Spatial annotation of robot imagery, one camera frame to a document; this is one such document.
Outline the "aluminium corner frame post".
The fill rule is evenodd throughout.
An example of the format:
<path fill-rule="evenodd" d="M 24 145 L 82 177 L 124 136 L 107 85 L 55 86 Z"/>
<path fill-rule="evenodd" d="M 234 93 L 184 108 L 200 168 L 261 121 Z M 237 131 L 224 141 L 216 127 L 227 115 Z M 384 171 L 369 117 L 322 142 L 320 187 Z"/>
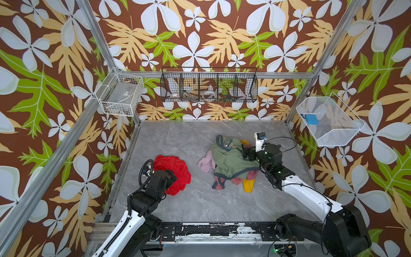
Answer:
<path fill-rule="evenodd" d="M 103 32 L 98 24 L 98 22 L 95 19 L 95 15 L 93 13 L 91 4 L 89 1 L 76 1 L 76 3 L 79 5 L 80 10 L 83 11 L 85 14 L 86 21 L 91 29 L 92 36 L 96 42 L 96 46 L 99 48 L 100 53 L 101 53 L 101 58 L 103 61 L 106 62 L 107 68 L 109 70 L 113 68 L 117 68 L 121 70 L 120 68 L 117 67 L 117 65 L 114 62 L 114 58 L 110 52 L 109 46 L 104 38 Z M 133 117 L 131 117 L 134 120 L 134 123 L 139 126 L 141 124 L 141 120 L 138 117 L 138 113 L 136 110 L 136 113 Z"/>
<path fill-rule="evenodd" d="M 294 102 L 287 118 L 285 121 L 286 125 L 289 125 L 297 111 L 297 106 L 300 105 L 306 97 L 309 96 L 309 91 L 313 86 L 315 86 L 317 79 L 320 77 L 320 72 L 324 70 L 324 67 L 326 65 L 327 60 L 329 57 L 333 54 L 334 50 L 339 44 L 340 39 L 343 37 L 344 33 L 348 30 L 348 27 L 350 26 L 352 20 L 355 18 L 356 14 L 359 11 L 359 8 L 361 8 L 366 1 L 360 1 L 360 0 L 355 0 L 351 1 L 350 5 L 347 7 L 346 11 L 344 12 L 344 15 L 342 16 L 340 22 L 336 26 L 330 41 L 328 44 L 325 46 L 324 51 L 317 62 L 317 65 L 313 68 L 313 72 L 311 73 L 311 77 L 307 79 L 306 84 L 302 88 L 302 91 L 299 93 L 296 101 Z"/>

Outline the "blue object in basket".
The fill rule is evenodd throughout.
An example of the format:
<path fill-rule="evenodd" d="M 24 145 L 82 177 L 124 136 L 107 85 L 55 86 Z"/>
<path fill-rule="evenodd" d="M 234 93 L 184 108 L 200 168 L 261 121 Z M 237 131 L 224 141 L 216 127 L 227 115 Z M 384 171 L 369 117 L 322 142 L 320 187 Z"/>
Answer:
<path fill-rule="evenodd" d="M 317 125 L 319 123 L 317 116 L 313 114 L 304 115 L 304 120 L 308 125 Z"/>

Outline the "yellow cloth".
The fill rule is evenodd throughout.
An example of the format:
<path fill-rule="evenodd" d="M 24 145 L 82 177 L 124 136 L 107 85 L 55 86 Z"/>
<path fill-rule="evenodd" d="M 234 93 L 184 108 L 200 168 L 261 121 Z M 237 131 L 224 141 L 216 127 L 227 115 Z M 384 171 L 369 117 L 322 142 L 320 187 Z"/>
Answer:
<path fill-rule="evenodd" d="M 247 140 L 245 140 L 245 139 L 241 140 L 241 144 L 242 144 L 242 145 L 249 146 L 249 147 L 252 147 L 252 145 L 249 144 L 249 142 L 248 142 Z M 255 183 L 255 179 L 254 179 L 253 181 L 243 180 L 244 191 L 245 191 L 246 193 L 252 193 L 253 188 L 254 188 L 254 183 Z"/>

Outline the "aluminium corner frame post left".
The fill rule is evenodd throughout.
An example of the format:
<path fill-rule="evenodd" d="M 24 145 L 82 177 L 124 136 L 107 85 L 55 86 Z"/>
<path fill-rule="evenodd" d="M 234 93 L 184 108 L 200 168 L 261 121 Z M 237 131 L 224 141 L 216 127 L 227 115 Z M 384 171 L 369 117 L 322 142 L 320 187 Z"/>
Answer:
<path fill-rule="evenodd" d="M 121 70 L 120 68 L 117 67 L 117 65 L 114 62 L 114 58 L 110 52 L 109 46 L 104 38 L 103 32 L 98 24 L 98 22 L 95 19 L 95 15 L 93 13 L 91 4 L 89 1 L 76 1 L 76 3 L 79 5 L 80 10 L 83 11 L 85 14 L 86 21 L 91 29 L 92 36 L 96 42 L 96 46 L 99 48 L 100 53 L 101 53 L 101 58 L 103 61 L 106 62 L 107 68 L 109 70 L 113 68 L 117 68 Z M 134 120 L 134 123 L 139 126 L 141 124 L 141 120 L 138 117 L 138 113 L 136 110 L 136 113 L 133 117 L 131 117 Z"/>

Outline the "aluminium corner frame post right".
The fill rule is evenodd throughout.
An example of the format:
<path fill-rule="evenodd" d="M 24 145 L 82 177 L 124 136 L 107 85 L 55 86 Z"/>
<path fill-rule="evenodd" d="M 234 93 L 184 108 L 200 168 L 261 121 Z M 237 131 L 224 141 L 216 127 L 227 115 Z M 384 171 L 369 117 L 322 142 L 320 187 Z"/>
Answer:
<path fill-rule="evenodd" d="M 326 65 L 327 60 L 329 57 L 333 54 L 334 50 L 339 44 L 340 39 L 343 37 L 344 33 L 348 30 L 348 27 L 350 26 L 352 20 L 355 18 L 356 14 L 359 11 L 359 8 L 361 8 L 366 1 L 360 1 L 360 0 L 355 0 L 351 1 L 350 5 L 347 7 L 346 11 L 344 12 L 344 15 L 342 16 L 340 22 L 336 26 L 330 41 L 328 44 L 325 46 L 324 51 L 317 62 L 317 65 L 313 68 L 313 72 L 311 73 L 311 77 L 307 79 L 306 84 L 302 88 L 302 91 L 299 93 L 296 101 L 294 102 L 287 118 L 285 121 L 286 125 L 289 125 L 297 111 L 297 106 L 300 105 L 306 97 L 309 96 L 309 91 L 313 86 L 315 86 L 317 79 L 320 77 L 320 72 L 324 70 L 324 67 Z"/>

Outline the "green t-shirt with print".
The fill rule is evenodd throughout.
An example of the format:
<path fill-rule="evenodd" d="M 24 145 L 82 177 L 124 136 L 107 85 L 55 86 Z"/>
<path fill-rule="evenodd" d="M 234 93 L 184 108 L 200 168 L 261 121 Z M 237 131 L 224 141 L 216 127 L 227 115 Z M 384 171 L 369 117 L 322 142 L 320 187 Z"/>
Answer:
<path fill-rule="evenodd" d="M 258 161 L 248 161 L 243 159 L 242 144 L 237 138 L 227 138 L 218 135 L 211 148 L 213 159 L 216 162 L 214 177 L 229 179 L 240 177 L 246 179 L 249 171 L 260 171 Z"/>

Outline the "dark pink ribbed cloth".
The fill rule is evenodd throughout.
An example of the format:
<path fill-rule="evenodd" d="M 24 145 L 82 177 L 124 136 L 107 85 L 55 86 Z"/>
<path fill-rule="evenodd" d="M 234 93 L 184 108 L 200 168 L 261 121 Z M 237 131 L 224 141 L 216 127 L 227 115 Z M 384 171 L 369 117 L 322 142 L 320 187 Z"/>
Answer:
<path fill-rule="evenodd" d="M 246 177 L 246 181 L 253 181 L 257 175 L 258 175 L 258 171 L 249 171 Z M 215 176 L 215 183 L 212 186 L 212 189 L 214 190 L 223 190 L 225 189 L 225 181 L 226 179 L 223 179 L 222 177 L 217 177 Z M 232 182 L 234 185 L 239 185 L 243 182 L 243 179 L 240 177 L 236 177 L 233 179 L 229 179 L 230 182 Z"/>

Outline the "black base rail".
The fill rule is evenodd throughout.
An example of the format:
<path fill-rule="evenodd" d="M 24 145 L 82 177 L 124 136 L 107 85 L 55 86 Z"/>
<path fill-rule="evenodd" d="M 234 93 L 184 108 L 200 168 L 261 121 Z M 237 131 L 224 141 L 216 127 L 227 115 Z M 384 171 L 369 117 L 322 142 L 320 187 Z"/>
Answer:
<path fill-rule="evenodd" d="M 279 240 L 276 222 L 164 222 L 151 244 L 257 244 Z"/>

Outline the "light pink ribbed cloth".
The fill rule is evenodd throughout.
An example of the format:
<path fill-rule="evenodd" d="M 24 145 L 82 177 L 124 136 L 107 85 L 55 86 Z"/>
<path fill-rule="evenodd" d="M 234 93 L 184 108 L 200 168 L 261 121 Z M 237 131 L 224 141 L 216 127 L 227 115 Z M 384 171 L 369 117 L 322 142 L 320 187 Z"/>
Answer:
<path fill-rule="evenodd" d="M 204 173 L 214 172 L 216 170 L 216 162 L 213 159 L 212 150 L 209 150 L 198 162 L 198 167 Z"/>

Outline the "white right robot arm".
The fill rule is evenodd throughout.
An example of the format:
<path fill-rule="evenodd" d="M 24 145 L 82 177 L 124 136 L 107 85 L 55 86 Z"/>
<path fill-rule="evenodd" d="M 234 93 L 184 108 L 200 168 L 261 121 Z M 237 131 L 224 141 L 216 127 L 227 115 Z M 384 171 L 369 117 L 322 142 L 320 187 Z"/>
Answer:
<path fill-rule="evenodd" d="M 279 189 L 310 209 L 317 222 L 295 214 L 276 220 L 276 235 L 283 240 L 304 240 L 320 244 L 333 257 L 356 257 L 372 245 L 359 209 L 344 206 L 307 185 L 283 165 L 279 145 L 262 143 L 258 148 L 243 146 L 243 157 L 257 161 L 260 170 L 275 189 Z"/>

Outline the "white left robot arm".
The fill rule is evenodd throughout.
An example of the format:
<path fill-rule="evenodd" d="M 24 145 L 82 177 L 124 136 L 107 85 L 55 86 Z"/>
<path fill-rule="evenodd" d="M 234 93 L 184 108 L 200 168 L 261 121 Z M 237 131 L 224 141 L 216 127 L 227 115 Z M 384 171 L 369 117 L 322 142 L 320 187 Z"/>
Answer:
<path fill-rule="evenodd" d="M 153 212 L 176 176 L 171 170 L 153 171 L 127 196 L 127 209 L 114 230 L 93 254 L 95 257 L 131 257 L 150 240 L 158 239 L 162 221 Z"/>

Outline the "red towel cloth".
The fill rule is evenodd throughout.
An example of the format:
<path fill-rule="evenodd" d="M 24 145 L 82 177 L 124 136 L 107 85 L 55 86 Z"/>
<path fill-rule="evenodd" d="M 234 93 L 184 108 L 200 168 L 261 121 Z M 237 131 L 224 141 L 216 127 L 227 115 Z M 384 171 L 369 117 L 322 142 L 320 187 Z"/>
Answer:
<path fill-rule="evenodd" d="M 154 171 L 157 170 L 170 170 L 177 179 L 173 185 L 166 190 L 166 194 L 169 196 L 176 196 L 180 191 L 183 191 L 188 184 L 191 183 L 192 177 L 188 171 L 187 164 L 179 157 L 163 155 L 157 156 L 154 161 Z"/>

